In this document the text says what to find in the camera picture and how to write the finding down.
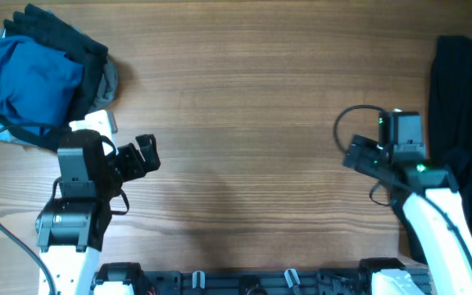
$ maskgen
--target black garment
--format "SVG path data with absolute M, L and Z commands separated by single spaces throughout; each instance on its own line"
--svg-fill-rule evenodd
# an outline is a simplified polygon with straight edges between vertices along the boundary
M 25 14 L 17 11 L 13 18 L 14 21 L 3 21 L 8 37 L 29 36 L 43 46 L 66 52 L 67 58 L 84 66 L 83 79 L 70 102 L 64 126 L 73 120 L 83 120 L 93 105 L 101 82 L 103 65 L 107 62 L 107 47 L 32 4 L 26 6 Z M 0 123 L 8 125 L 8 120 L 0 116 Z M 18 139 L 53 151 L 57 150 L 62 136 L 54 133 L 40 137 L 19 128 L 10 129 L 10 133 Z
M 472 234 L 472 40 L 441 36 L 429 92 L 431 159 L 447 163 L 460 186 Z

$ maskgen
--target table surface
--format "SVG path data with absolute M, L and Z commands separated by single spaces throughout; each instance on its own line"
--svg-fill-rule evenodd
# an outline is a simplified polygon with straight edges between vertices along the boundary
M 23 2 L 0 4 L 0 26 Z M 472 4 L 41 7 L 109 47 L 120 75 L 109 107 L 116 143 L 139 134 L 158 141 L 161 168 L 125 184 L 131 210 L 113 218 L 102 263 L 190 271 L 409 261 L 397 218 L 369 200 L 373 179 L 342 167 L 331 129 L 343 108 L 362 103 L 425 114 L 435 39 L 472 38 Z M 350 113 L 340 138 L 348 142 L 353 133 L 377 138 L 377 114 Z M 31 247 L 58 175 L 54 154 L 0 143 L 0 221 Z M 380 191 L 376 198 L 387 197 Z M 35 293 L 38 273 L 0 233 L 0 293 Z

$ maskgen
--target blue cloth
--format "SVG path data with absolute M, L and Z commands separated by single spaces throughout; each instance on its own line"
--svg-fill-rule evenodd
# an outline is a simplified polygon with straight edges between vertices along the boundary
M 61 126 L 83 70 L 64 52 L 41 46 L 32 38 L 0 39 L 0 115 L 12 123 Z M 28 131 L 48 132 L 40 128 Z

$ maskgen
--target robotic arm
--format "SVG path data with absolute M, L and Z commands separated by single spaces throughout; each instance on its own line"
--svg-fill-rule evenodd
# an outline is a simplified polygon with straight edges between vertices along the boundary
M 418 113 L 380 112 L 379 123 L 379 141 L 355 135 L 343 164 L 378 179 L 390 192 L 391 207 L 409 235 L 411 257 L 429 264 L 438 293 L 472 294 L 472 238 L 456 180 L 448 167 L 425 160 Z M 143 135 L 136 140 L 139 151 L 130 143 L 105 155 L 103 146 L 111 142 L 97 131 L 78 130 L 62 139 L 58 150 L 61 198 L 51 199 L 36 223 L 40 257 L 55 279 L 57 294 L 282 293 L 277 287 L 267 287 L 273 279 L 283 280 L 282 286 L 295 295 L 313 293 L 313 289 L 344 295 L 424 293 L 402 263 L 387 258 L 363 260 L 349 275 L 344 271 L 329 275 L 327 270 L 298 274 L 292 269 L 279 278 L 269 273 L 240 275 L 236 291 L 221 287 L 230 285 L 230 279 L 201 271 L 172 272 L 175 285 L 168 292 L 137 263 L 103 265 L 95 273 L 112 215 L 126 213 L 112 211 L 110 200 L 121 195 L 128 210 L 121 185 L 160 166 L 154 137 Z M 157 276 L 156 281 L 164 275 L 168 274 Z M 43 273 L 39 294 L 49 294 Z

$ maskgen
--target gray cloth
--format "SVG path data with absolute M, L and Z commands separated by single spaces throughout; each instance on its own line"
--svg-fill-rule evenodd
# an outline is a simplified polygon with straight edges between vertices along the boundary
M 0 28 L 0 38 L 5 38 L 5 29 Z M 116 95 L 116 89 L 118 88 L 118 70 L 116 65 L 107 57 L 107 63 L 103 67 L 103 76 L 102 80 L 99 83 L 98 92 L 94 98 L 94 103 L 88 110 L 89 113 L 99 111 L 107 107 L 114 101 Z M 19 143 L 19 144 L 28 144 L 23 142 L 10 134 L 10 132 L 5 131 L 0 133 L 0 140 L 9 142 L 9 143 Z

